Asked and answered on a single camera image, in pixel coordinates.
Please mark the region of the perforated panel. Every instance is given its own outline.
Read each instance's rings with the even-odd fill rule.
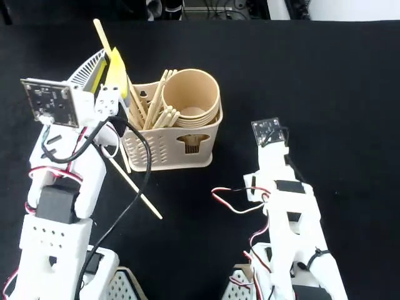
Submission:
[[[250,283],[242,270],[234,271],[232,277],[240,283]],[[249,285],[248,287],[243,287],[238,286],[230,281],[226,287],[224,295],[222,296],[222,300],[253,300],[253,290],[253,284]]]
[[[103,61],[104,50],[102,49],[85,61],[67,81],[78,84],[84,90],[90,91],[94,82],[94,78],[100,69],[100,64]]]
[[[138,300],[124,272],[118,271],[107,289],[107,300]]]
[[[74,224],[25,215],[21,234],[21,249],[38,249],[49,256],[78,255],[86,250],[92,221],[80,220]]]
[[[168,149],[164,136],[154,136],[144,133],[143,136],[149,143],[152,163],[166,164],[168,162]],[[142,142],[131,132],[125,137],[125,145],[133,164],[146,165],[147,154]]]

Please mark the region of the black table surface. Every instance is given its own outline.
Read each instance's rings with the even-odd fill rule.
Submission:
[[[245,259],[261,212],[210,197],[258,169],[250,122],[278,116],[291,157],[314,187],[327,244],[350,299],[397,298],[400,22],[106,23],[135,83],[199,68],[221,88],[224,120],[209,167],[153,172],[158,220],[134,205],[104,242],[149,299],[218,299]],[[0,280],[17,267],[29,155],[40,131],[19,78],[63,80],[101,44],[91,23],[0,29]],[[108,164],[93,219],[97,240],[134,194]],[[134,175],[139,184],[142,174]],[[235,197],[238,208],[249,206]]]

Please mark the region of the wooden stick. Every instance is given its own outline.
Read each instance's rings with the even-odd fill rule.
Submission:
[[[140,115],[139,109],[136,106],[135,102],[132,100],[133,95],[129,92],[129,112],[131,113],[132,118],[134,118],[133,123],[139,125],[140,130],[143,128],[144,122],[142,116]]]
[[[167,78],[166,78],[166,82],[167,82],[167,80],[173,75],[173,70],[169,70],[168,71],[168,73],[167,73]],[[156,111],[160,111],[161,110],[161,107],[163,106],[163,100],[161,99],[161,92],[163,91],[163,89],[161,88],[161,91],[160,91],[160,97],[159,97],[159,99],[156,99],[156,101],[158,101],[158,105],[157,105],[157,108],[156,108]],[[156,116],[154,116],[153,118],[152,118],[152,120],[151,120],[151,122],[154,124],[155,122],[156,122]]]
[[[142,114],[143,121],[145,121],[148,117],[148,114],[147,114],[146,110],[143,108],[142,101],[140,100],[140,98],[135,90],[135,87],[133,86],[129,77],[127,78],[127,83],[129,84],[129,90],[132,93],[133,99],[135,100],[135,103],[138,106],[140,113]]]
[[[131,174],[131,166],[129,165],[128,156],[126,155],[124,144],[121,140],[119,140],[119,150],[121,150],[122,160],[124,161],[126,172]]]
[[[149,112],[147,114],[146,122],[144,122],[143,129],[147,130],[151,127],[151,121],[153,120],[154,114],[157,114],[158,112],[156,111],[156,108],[158,107],[158,99],[160,97],[161,89],[163,88],[163,85],[165,83],[165,78],[167,76],[168,70],[165,70],[164,73],[161,76],[160,81],[158,82],[158,86],[156,89],[156,92],[154,93],[154,97],[152,98],[150,107],[149,107]]]
[[[122,175],[122,177],[126,180],[126,182],[134,189],[135,192],[139,192],[139,188],[133,183],[132,179],[124,172],[124,170],[119,166],[119,164],[113,158],[109,158],[111,164],[117,169],[117,171]],[[163,219],[163,216],[159,213],[159,211],[151,204],[150,200],[144,195],[141,194],[140,198],[143,202],[149,207],[149,209],[160,219]]]
[[[173,127],[180,115],[181,113],[179,111],[175,112],[175,115],[172,117],[171,122],[169,122],[168,127]]]
[[[169,112],[167,116],[164,118],[164,121],[161,123],[160,128],[166,127],[169,122],[171,122],[173,115]]]
[[[163,121],[164,121],[165,117],[167,116],[167,114],[168,114],[168,111],[165,109],[161,113],[161,115],[158,117],[157,122],[154,124],[154,126],[152,128],[153,129],[160,128],[160,125],[163,123]]]
[[[112,53],[111,47],[110,47],[110,44],[108,43],[106,33],[104,32],[104,29],[101,26],[100,20],[99,19],[94,19],[93,20],[93,24],[94,24],[94,27],[96,28],[97,35],[100,38],[102,47],[104,48],[104,50],[105,50],[106,54],[108,55],[108,57],[111,59],[111,53]],[[126,76],[127,76],[127,83],[128,83],[128,86],[129,86],[129,90],[131,91],[133,99],[135,100],[135,103],[138,106],[138,108],[139,108],[139,110],[140,110],[140,112],[141,112],[141,114],[143,116],[143,120],[145,120],[147,118],[147,114],[146,114],[146,112],[145,112],[145,110],[144,110],[144,108],[142,106],[142,103],[141,103],[141,101],[139,99],[139,96],[138,96],[138,94],[137,94],[137,92],[136,92],[136,90],[135,90],[135,88],[134,88],[134,86],[133,86],[128,74],[126,74]]]
[[[142,130],[142,126],[138,123],[138,119],[132,115],[132,111],[128,111],[129,116],[127,117],[129,123],[133,125],[137,130]]]
[[[111,47],[110,47],[110,44],[108,43],[106,33],[104,32],[104,29],[101,26],[100,20],[94,19],[93,24],[94,24],[94,27],[96,28],[97,34],[99,35],[102,47],[104,48],[108,57],[111,58],[111,52],[112,52]]]

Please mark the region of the paper cup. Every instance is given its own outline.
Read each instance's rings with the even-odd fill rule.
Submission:
[[[161,96],[164,106],[172,105],[181,113],[180,119],[204,120],[210,115],[212,119],[218,112],[218,83],[202,70],[185,69],[172,75]]]
[[[188,121],[185,119],[178,119],[176,121],[175,125],[178,127],[183,127],[183,128],[200,128],[200,127],[207,126],[207,125],[210,125],[210,124],[216,122],[217,118],[218,118],[218,114],[215,117],[209,117],[206,120],[196,121],[196,122]]]

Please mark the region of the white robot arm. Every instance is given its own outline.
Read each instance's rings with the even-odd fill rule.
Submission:
[[[25,79],[22,83],[35,118],[44,127],[29,159],[29,214],[24,218],[21,260],[10,299],[74,300],[81,269],[92,249],[90,217],[106,175],[94,145],[119,146],[118,133],[107,120],[118,113],[119,103],[128,108],[118,87],[102,87],[94,105],[93,94],[71,82]],[[75,186],[58,184],[60,178],[72,179]],[[93,256],[97,264],[86,269],[81,300],[107,299],[119,264],[111,250],[99,248]]]
[[[325,242],[313,188],[298,181],[285,162],[289,148],[284,133],[288,129],[277,118],[252,125],[259,170],[245,175],[244,182],[249,201],[263,203],[270,238],[270,243],[257,243],[245,253],[254,276],[248,280],[254,290],[252,299],[295,300],[293,285],[299,285],[322,287],[332,299],[346,300],[338,266]],[[223,299],[229,299],[237,285],[231,281]]]

